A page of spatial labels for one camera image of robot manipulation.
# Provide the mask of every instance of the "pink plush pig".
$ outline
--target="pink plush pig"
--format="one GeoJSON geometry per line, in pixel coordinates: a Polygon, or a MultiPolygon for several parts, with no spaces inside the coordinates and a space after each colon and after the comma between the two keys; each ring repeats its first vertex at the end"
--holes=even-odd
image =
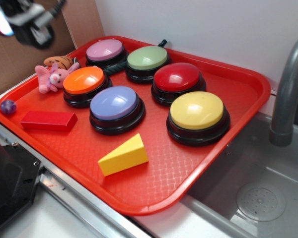
{"type": "Polygon", "coordinates": [[[38,65],[34,68],[39,80],[39,92],[48,93],[57,92],[58,88],[63,88],[64,79],[72,72],[79,68],[79,63],[74,63],[68,70],[58,67],[57,63],[52,64],[49,71],[47,68],[38,65]]]}

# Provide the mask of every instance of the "faucet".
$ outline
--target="faucet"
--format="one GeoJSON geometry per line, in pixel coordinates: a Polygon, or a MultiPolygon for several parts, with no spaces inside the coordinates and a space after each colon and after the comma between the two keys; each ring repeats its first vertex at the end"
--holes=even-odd
{"type": "Polygon", "coordinates": [[[294,124],[298,125],[298,41],[284,68],[278,87],[269,140],[273,145],[290,145],[294,124]]]}

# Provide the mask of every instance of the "orange button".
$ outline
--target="orange button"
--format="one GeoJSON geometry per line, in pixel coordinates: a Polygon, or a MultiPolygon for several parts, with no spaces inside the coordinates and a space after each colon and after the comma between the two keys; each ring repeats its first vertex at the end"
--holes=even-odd
{"type": "Polygon", "coordinates": [[[67,76],[63,87],[70,94],[83,94],[98,88],[104,79],[105,74],[101,68],[83,67],[67,76]]]}

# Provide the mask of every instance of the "red rectangular block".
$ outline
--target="red rectangular block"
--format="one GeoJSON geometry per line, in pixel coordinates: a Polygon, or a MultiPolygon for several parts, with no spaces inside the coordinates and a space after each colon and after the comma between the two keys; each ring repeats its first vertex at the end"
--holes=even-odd
{"type": "Polygon", "coordinates": [[[20,123],[25,129],[70,131],[76,122],[75,113],[29,111],[20,123]]]}

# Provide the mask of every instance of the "white wall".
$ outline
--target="white wall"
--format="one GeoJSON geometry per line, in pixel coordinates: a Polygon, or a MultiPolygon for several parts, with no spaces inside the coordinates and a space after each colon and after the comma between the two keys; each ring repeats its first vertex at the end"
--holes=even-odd
{"type": "Polygon", "coordinates": [[[238,65],[277,90],[298,39],[298,0],[95,0],[106,36],[238,65]]]}

